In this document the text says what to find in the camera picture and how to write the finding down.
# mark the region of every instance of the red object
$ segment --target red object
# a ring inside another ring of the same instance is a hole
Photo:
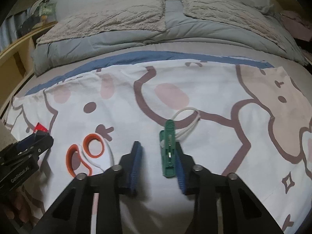
[[[43,132],[48,132],[48,130],[43,125],[41,125],[39,122],[35,126],[34,133],[37,132],[38,130],[43,131]]]

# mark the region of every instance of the black clamp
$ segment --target black clamp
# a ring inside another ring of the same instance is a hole
[[[195,195],[194,215],[187,233],[283,234],[283,231],[235,173],[211,173],[185,155],[176,143],[176,175],[185,195]]]
[[[134,142],[131,153],[104,173],[79,173],[49,207],[32,234],[90,233],[94,193],[99,193],[96,233],[121,234],[119,195],[136,195],[142,146]]]
[[[0,152],[0,199],[39,169],[39,155],[50,149],[53,142],[49,133],[38,130]]]

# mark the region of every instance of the cartoon print fabric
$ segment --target cartoon print fabric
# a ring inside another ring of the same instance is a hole
[[[40,158],[40,172],[22,188],[33,216],[39,219],[72,180],[66,167],[70,146],[80,147],[96,133],[109,144],[115,163],[133,141],[144,147],[138,197],[121,197],[124,232],[185,232],[194,201],[181,194],[175,178],[162,176],[158,134],[188,106],[200,110],[201,119],[181,139],[184,152],[213,173],[236,172],[282,230],[295,233],[311,209],[310,103],[282,67],[190,59],[111,66],[13,99],[5,124],[18,140],[37,122],[54,138]],[[176,128],[195,117],[183,112]],[[92,148],[97,155],[99,149]],[[75,174],[90,174],[92,167],[77,152],[70,163]]]

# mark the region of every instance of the orange scissors handle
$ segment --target orange scissors handle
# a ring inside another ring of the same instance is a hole
[[[102,150],[101,152],[98,154],[98,155],[92,155],[90,150],[89,150],[89,143],[92,141],[92,140],[97,140],[101,143],[102,145]],[[83,143],[82,143],[82,147],[85,151],[85,153],[90,157],[90,158],[93,158],[93,159],[97,159],[99,158],[100,156],[103,155],[104,151],[105,151],[105,146],[104,146],[104,142],[103,142],[103,139],[98,135],[98,134],[88,134],[85,139],[83,140]]]
[[[86,168],[88,168],[88,170],[89,170],[88,176],[91,176],[92,175],[92,168],[81,158],[81,156],[79,154],[78,145],[76,145],[76,144],[71,145],[69,147],[67,153],[66,153],[66,168],[67,168],[67,171],[71,174],[72,177],[74,177],[74,178],[76,177],[76,174],[75,174],[73,166],[72,166],[72,158],[73,158],[74,153],[78,154],[78,157],[79,157],[81,163]]]

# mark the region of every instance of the bed sheet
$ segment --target bed sheet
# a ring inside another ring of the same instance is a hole
[[[62,76],[57,76],[46,82],[40,84],[31,90],[29,90],[25,95],[34,94],[42,89],[53,86],[54,84],[65,81],[69,77],[77,76],[82,73],[86,73],[95,69],[107,68],[112,65],[124,65],[124,64],[136,64],[149,61],[162,61],[162,60],[179,60],[179,59],[196,59],[203,61],[213,61],[220,63],[229,63],[229,64],[244,64],[250,65],[257,68],[273,68],[271,64],[266,61],[256,61],[247,57],[239,56],[213,56],[205,54],[186,54],[178,52],[169,52],[169,51],[134,51],[124,54],[113,55],[107,58],[102,58],[88,62]]]
[[[41,172],[22,188],[34,217],[72,180],[68,162],[75,174],[91,174],[77,156],[67,161],[67,153],[98,133],[116,162],[133,141],[144,147],[138,198],[121,197],[124,233],[183,233],[194,202],[181,194],[176,179],[162,176],[159,131],[186,106],[199,109],[201,120],[180,139],[185,153],[213,173],[236,172],[282,230],[293,234],[311,209],[311,105],[282,67],[194,59],[96,69],[13,99],[6,126],[17,139],[37,122],[55,139],[41,156]],[[179,116],[176,129],[187,127],[190,116]]]
[[[287,72],[287,74],[294,80],[294,82],[301,89],[305,97],[312,104],[312,91],[311,91],[312,75],[300,64],[277,55],[268,54],[266,52],[257,51],[246,47],[223,43],[203,43],[203,42],[172,42],[172,43],[158,43],[146,46],[132,47],[106,54],[101,54],[79,62],[74,62],[64,66],[56,67],[47,71],[46,73],[44,73],[39,77],[36,76],[32,77],[25,84],[25,86],[19,91],[17,96],[24,96],[27,91],[34,88],[35,86],[46,83],[57,76],[64,75],[90,61],[109,57],[112,55],[124,54],[132,51],[172,51],[181,53],[207,54],[219,56],[243,56],[258,61],[265,60],[276,68],[282,66]]]

